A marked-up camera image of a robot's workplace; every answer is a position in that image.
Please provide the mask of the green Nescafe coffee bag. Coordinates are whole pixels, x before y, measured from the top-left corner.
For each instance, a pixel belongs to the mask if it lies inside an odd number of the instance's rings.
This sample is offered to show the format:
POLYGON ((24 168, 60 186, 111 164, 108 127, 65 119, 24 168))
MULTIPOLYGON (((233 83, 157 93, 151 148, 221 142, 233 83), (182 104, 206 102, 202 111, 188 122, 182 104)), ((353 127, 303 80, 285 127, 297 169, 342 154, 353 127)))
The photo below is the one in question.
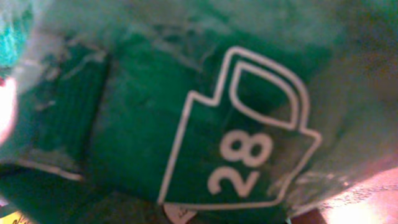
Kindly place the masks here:
POLYGON ((397 167, 396 1, 2 1, 1 197, 38 223, 284 223, 397 167))

